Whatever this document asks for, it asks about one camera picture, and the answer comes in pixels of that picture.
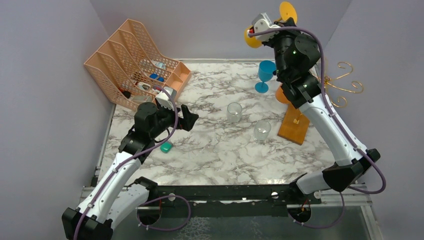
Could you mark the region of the yellow plastic wine glass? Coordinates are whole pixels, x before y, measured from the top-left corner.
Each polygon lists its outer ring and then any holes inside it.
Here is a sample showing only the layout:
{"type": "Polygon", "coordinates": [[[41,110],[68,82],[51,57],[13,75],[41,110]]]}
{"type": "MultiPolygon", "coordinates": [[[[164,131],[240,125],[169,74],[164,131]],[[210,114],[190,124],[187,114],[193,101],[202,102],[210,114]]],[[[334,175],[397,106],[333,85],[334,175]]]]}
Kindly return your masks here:
{"type": "MultiPolygon", "coordinates": [[[[295,20],[298,21],[297,12],[296,12],[294,6],[288,1],[283,1],[279,5],[279,15],[280,15],[280,17],[278,19],[282,18],[283,20],[287,20],[289,17],[293,17],[295,20]]],[[[255,34],[254,33],[254,27],[253,27],[253,24],[251,23],[251,26],[249,26],[244,31],[244,35],[243,35],[244,41],[246,42],[246,44],[249,47],[257,49],[257,48],[261,47],[262,45],[265,45],[265,42],[260,42],[259,40],[256,40],[255,36],[252,36],[253,34],[255,34]]]]}

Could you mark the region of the clear tumbler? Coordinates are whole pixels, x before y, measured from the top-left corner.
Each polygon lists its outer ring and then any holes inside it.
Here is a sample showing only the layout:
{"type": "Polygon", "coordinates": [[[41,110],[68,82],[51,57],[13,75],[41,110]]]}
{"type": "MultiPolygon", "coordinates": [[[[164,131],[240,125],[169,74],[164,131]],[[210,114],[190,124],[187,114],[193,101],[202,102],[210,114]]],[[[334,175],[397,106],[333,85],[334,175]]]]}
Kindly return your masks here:
{"type": "Polygon", "coordinates": [[[237,123],[242,118],[242,106],[237,102],[232,102],[227,106],[226,116],[230,123],[237,123]]]}
{"type": "Polygon", "coordinates": [[[272,126],[268,121],[259,120],[254,126],[253,139],[256,142],[264,142],[268,138],[271,128],[272,126]]]}

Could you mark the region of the orange plastic wine glass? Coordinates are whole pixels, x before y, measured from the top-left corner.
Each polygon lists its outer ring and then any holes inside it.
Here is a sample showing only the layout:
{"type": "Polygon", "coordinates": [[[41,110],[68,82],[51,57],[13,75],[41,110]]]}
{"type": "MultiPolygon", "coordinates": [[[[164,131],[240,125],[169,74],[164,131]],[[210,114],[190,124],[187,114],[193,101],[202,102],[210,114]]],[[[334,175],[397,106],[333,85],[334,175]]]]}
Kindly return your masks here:
{"type": "Polygon", "coordinates": [[[275,92],[275,98],[282,104],[290,104],[291,102],[286,98],[283,89],[282,89],[282,85],[280,85],[276,92],[275,92]]]}

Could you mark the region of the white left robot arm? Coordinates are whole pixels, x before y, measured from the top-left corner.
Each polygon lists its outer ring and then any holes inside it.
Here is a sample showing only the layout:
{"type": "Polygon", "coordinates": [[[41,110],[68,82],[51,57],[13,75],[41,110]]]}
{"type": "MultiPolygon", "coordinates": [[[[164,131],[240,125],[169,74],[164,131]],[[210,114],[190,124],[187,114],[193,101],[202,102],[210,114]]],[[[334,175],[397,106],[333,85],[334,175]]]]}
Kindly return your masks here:
{"type": "Polygon", "coordinates": [[[149,154],[164,144],[155,139],[169,130],[189,132],[199,119],[186,105],[162,106],[144,102],[137,108],[134,125],[121,141],[112,165],[93,191],[75,209],[62,214],[65,237],[68,240],[110,240],[115,228],[141,204],[152,205],[157,200],[157,184],[143,178],[141,183],[121,193],[130,177],[149,154]]]}

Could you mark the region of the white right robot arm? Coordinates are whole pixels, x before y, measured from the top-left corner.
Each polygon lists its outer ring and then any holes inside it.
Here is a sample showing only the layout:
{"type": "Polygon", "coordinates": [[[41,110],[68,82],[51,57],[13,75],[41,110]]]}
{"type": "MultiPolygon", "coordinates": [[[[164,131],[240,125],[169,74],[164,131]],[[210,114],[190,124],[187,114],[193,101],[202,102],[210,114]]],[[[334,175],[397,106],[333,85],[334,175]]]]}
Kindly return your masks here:
{"type": "Polygon", "coordinates": [[[326,93],[324,76],[311,74],[310,69],[325,60],[322,44],[313,33],[297,27],[292,18],[264,20],[255,31],[257,39],[274,51],[275,74],[283,94],[315,126],[335,160],[332,166],[291,182],[289,199],[300,204],[317,191],[351,188],[370,168],[376,168],[381,155],[361,143],[340,118],[326,93]]]}

